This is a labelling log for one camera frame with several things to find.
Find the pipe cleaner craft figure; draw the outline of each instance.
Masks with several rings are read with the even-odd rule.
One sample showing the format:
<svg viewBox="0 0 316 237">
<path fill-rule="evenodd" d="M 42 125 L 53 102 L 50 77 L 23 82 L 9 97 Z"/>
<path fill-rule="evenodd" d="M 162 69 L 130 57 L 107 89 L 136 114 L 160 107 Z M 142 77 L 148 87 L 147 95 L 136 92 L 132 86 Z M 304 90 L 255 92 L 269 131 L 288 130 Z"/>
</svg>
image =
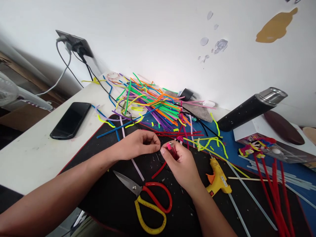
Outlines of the pipe cleaner craft figure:
<svg viewBox="0 0 316 237">
<path fill-rule="evenodd" d="M 240 148 L 239 154 L 248 157 L 252 153 L 256 153 L 257 158 L 264 158 L 262 150 L 273 146 L 277 141 L 274 138 L 257 138 L 253 142 L 247 144 L 244 148 Z"/>
</svg>

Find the electric fan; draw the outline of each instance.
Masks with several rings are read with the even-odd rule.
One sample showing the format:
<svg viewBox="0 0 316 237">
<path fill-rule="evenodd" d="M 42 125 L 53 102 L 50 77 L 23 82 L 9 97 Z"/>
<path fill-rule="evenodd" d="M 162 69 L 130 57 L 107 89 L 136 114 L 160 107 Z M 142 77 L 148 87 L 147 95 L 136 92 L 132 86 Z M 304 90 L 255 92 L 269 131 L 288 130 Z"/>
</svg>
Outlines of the electric fan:
<svg viewBox="0 0 316 237">
<path fill-rule="evenodd" d="M 53 107 L 45 100 L 17 86 L 5 74 L 0 72 L 0 107 L 14 100 L 21 100 L 41 109 L 52 111 Z"/>
</svg>

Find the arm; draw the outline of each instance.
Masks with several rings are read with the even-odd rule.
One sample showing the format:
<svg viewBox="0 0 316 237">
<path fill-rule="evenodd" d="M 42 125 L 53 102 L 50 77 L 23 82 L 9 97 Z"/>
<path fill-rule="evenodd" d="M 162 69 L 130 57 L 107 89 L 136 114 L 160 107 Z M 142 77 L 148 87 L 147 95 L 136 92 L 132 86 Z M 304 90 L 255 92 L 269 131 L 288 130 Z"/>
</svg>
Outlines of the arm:
<svg viewBox="0 0 316 237">
<path fill-rule="evenodd" d="M 192 153 L 176 141 L 175 145 L 179 159 L 173 159 L 164 144 L 160 149 L 162 156 L 169 165 L 178 183 L 191 196 L 197 210 L 203 236 L 236 236 L 231 226 L 218 209 L 211 195 L 204 187 Z"/>
<path fill-rule="evenodd" d="M 158 137 L 137 130 L 120 142 L 43 184 L 0 215 L 0 236 L 45 236 L 81 202 L 93 184 L 117 161 L 160 148 Z"/>
</svg>

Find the silver thermos lid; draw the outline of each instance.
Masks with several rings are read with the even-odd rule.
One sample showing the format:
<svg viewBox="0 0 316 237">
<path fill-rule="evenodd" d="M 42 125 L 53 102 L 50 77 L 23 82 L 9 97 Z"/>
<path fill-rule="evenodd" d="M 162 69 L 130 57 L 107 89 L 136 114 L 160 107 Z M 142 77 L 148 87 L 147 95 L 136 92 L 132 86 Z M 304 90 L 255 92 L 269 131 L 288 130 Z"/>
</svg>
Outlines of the silver thermos lid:
<svg viewBox="0 0 316 237">
<path fill-rule="evenodd" d="M 286 98 L 288 94 L 278 88 L 269 87 L 255 96 L 264 104 L 275 107 L 284 98 Z"/>
</svg>

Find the black desk mat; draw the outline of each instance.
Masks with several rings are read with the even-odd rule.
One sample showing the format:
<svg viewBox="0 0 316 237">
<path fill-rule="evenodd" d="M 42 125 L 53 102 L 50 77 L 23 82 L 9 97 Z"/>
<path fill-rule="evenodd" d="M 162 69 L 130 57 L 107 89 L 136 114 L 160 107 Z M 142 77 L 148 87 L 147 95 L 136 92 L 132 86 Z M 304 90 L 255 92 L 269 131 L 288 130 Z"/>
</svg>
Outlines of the black desk mat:
<svg viewBox="0 0 316 237">
<path fill-rule="evenodd" d="M 111 118 L 118 119 L 118 116 L 112 115 Z M 119 122 L 113 122 L 116 127 L 120 126 Z M 138 125 L 141 129 L 150 130 L 149 127 Z M 101 135 L 107 131 L 112 130 L 109 125 L 104 124 L 100 129 L 90 138 L 90 140 L 81 148 L 81 150 L 74 156 L 74 158 L 66 165 L 62 172 L 76 166 L 77 164 L 89 159 L 93 155 L 100 151 L 110 147 L 116 143 L 116 133 L 110 133 L 104 137 L 97 139 L 98 135 Z M 136 126 L 125 129 L 125 134 L 128 135 L 137 129 Z M 122 131 L 118 130 L 120 139 L 122 139 Z M 161 143 L 170 141 L 168 137 L 159 137 Z M 210 155 L 202 151 L 198 152 L 197 149 L 190 147 L 190 151 L 193 153 L 200 177 L 205 186 L 209 185 L 206 177 L 207 174 L 212 174 L 212 168 L 210 166 Z M 201 229 L 198 221 L 197 214 L 195 212 L 191 198 L 184 190 L 182 193 L 181 187 L 177 183 L 175 177 L 166 168 L 152 180 L 152 175 L 161 167 L 163 158 L 160 152 L 154 154 L 146 154 L 134 159 L 138 165 L 141 173 L 145 178 L 145 182 L 158 181 L 162 182 L 170 191 L 172 195 L 173 206 L 170 213 L 166 214 L 167 224 L 165 229 L 160 233 L 161 236 L 171 235 L 174 233 L 185 234 L 186 236 L 201 236 Z M 218 159 L 218 162 L 223 169 L 226 177 L 235 176 L 226 162 Z M 103 225 L 119 230 L 127 235 L 148 235 L 141 227 L 137 218 L 134 201 L 136 196 L 129 191 L 119 179 L 114 175 L 112 170 L 116 170 L 139 185 L 143 185 L 141 178 L 139 177 L 136 169 L 134 168 L 132 161 L 120 161 L 110 168 L 109 172 L 106 172 L 91 188 L 86 197 L 79 204 L 79 208 L 92 215 Z M 258 178 L 257 175 L 243 171 L 252 178 Z M 232 196 L 239 208 L 239 211 L 247 225 L 247 228 L 251 236 L 278 236 L 277 232 L 273 230 L 269 222 L 261 213 L 255 202 L 247 193 L 239 180 L 227 180 L 228 184 L 232 188 Z M 272 213 L 270 211 L 268 202 L 264 195 L 264 191 L 259 181 L 246 181 L 248 188 L 252 191 L 253 195 L 257 198 L 258 202 L 262 205 L 263 209 L 267 212 L 268 216 L 275 223 Z M 154 195 L 160 201 L 160 203 L 167 208 L 169 200 L 167 194 L 159 187 L 150 187 Z M 146 192 L 141 193 L 141 197 L 153 203 L 151 198 Z M 309 227 L 305 221 L 304 213 L 302 212 L 299 200 L 297 196 L 288 190 L 288 198 L 291 205 L 292 221 L 295 232 L 298 236 L 311 236 Z M 246 233 L 238 219 L 237 213 L 229 199 L 227 194 L 219 191 L 213 199 L 218 205 L 219 209 L 232 226 L 238 236 L 246 236 Z M 140 205 L 141 213 L 145 223 L 151 228 L 158 228 L 161 226 L 163 217 L 157 212 Z"/>
</svg>

